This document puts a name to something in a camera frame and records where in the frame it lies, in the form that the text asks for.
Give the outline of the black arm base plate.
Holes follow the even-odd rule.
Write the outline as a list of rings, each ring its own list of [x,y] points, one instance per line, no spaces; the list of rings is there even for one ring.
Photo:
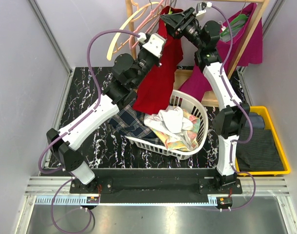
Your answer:
[[[209,196],[240,195],[239,180],[221,186],[214,169],[94,169],[87,186],[75,179],[72,194],[100,192],[101,204],[196,205],[209,204]]]

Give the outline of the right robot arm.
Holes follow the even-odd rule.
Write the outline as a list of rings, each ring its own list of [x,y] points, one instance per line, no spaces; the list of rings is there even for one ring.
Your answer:
[[[242,128],[250,122],[250,106],[240,100],[226,76],[217,51],[220,25],[216,21],[210,20],[200,27],[192,7],[180,13],[162,15],[161,20],[173,38],[185,37],[197,48],[195,64],[218,100],[219,113],[213,120],[213,128],[218,136],[219,150],[213,185],[218,193],[225,193],[237,181],[236,147]]]

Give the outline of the navy plaid skirt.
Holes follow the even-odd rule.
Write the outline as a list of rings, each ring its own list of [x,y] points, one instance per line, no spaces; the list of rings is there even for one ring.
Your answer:
[[[136,99],[133,99],[124,109],[111,117],[108,123],[122,136],[135,137],[155,145],[163,145],[157,135],[144,125],[145,113],[133,109],[135,101]]]

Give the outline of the pastel floral skirt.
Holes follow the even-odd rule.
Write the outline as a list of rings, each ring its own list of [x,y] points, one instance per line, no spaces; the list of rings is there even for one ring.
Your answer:
[[[164,144],[167,150],[179,150],[183,152],[190,152],[198,147],[197,135],[200,129],[201,120],[198,117],[190,114],[186,110],[184,109],[182,110],[184,111],[184,117],[188,118],[193,123],[192,130],[183,131],[183,133],[179,134],[178,138],[176,138],[176,137],[171,137],[162,132],[153,130],[151,128],[150,129],[162,141],[162,143]]]

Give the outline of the pink plastic hanger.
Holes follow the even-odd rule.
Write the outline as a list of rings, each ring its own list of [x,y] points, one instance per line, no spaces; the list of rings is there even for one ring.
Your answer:
[[[169,5],[168,0],[150,0],[144,5],[140,5],[136,0],[127,0],[126,11],[127,20],[120,27],[121,30],[129,29],[132,32],[139,33],[141,30],[144,32],[152,32],[157,22],[161,11]],[[110,44],[108,51],[117,53],[123,47],[129,48],[131,52],[135,51],[136,38],[129,36],[126,41],[119,42],[122,33],[116,33]]]

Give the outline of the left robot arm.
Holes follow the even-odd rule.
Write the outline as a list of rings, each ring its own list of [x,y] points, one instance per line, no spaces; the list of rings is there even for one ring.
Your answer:
[[[135,97],[135,89],[154,66],[160,64],[162,47],[141,46],[137,59],[122,54],[115,59],[113,77],[100,97],[79,117],[65,127],[47,133],[49,150],[63,169],[80,181],[87,193],[97,189],[95,173],[90,169],[78,148],[100,125],[126,107]]]

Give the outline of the white plastic laundry basket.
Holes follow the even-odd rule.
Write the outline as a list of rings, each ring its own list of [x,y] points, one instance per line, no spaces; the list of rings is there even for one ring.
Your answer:
[[[192,96],[173,90],[169,106],[156,115],[146,115],[144,125],[152,130],[160,145],[144,138],[128,136],[139,148],[185,160],[203,147],[208,132],[208,116],[203,105]]]

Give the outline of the white garment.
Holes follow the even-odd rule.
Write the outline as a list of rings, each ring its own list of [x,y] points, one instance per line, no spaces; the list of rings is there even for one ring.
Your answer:
[[[193,128],[193,123],[184,117],[184,111],[174,106],[168,106],[166,110],[160,110],[158,114],[146,114],[143,123],[153,130],[176,138],[183,131],[190,131]]]

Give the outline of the red dress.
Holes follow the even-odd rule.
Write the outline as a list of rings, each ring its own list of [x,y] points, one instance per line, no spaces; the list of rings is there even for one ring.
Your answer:
[[[133,109],[145,114],[158,114],[169,105],[169,100],[175,82],[177,65],[183,59],[183,50],[180,39],[174,39],[166,30],[165,23],[158,22],[158,34],[166,39],[161,57],[161,66],[153,67],[140,84],[137,99]]]

